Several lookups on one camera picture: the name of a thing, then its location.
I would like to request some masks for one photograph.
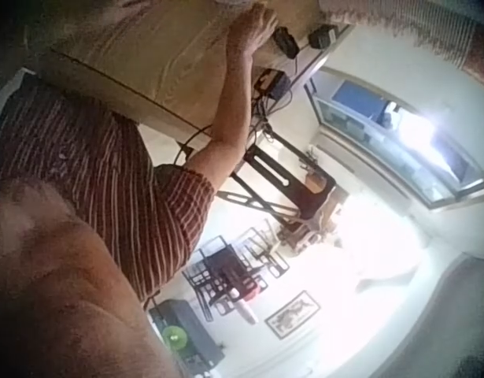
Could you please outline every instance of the power adapter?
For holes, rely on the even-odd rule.
[[[272,100],[280,100],[289,90],[289,76],[278,69],[265,69],[254,84],[254,89]]]
[[[308,35],[308,42],[310,47],[318,50],[325,50],[331,44],[336,42],[338,35],[338,27],[334,25],[322,25],[320,28],[312,31]]]
[[[289,29],[280,26],[275,29],[272,37],[276,46],[278,46],[289,59],[295,59],[299,54],[299,46],[296,43],[296,39],[294,39],[289,33]]]

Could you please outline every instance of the picture frame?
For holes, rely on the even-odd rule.
[[[279,339],[285,339],[320,310],[320,305],[303,290],[264,322]]]

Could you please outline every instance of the striped shirt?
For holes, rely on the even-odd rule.
[[[213,199],[210,182],[154,168],[132,120],[26,76],[0,116],[0,183],[53,184],[104,239],[141,301],[187,262]]]

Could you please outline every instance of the green object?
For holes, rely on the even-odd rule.
[[[164,344],[173,351],[183,349],[187,345],[187,333],[181,327],[170,325],[161,333]]]

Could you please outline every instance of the person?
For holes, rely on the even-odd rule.
[[[136,1],[101,3],[103,20],[145,11]],[[142,303],[187,262],[214,193],[244,154],[253,54],[276,24],[256,4],[231,25],[211,141],[183,167],[154,169],[136,124],[92,98],[29,76],[8,100],[0,117],[6,376],[181,376]],[[0,58],[16,63],[18,51],[1,45]],[[0,65],[0,86],[8,71]]]

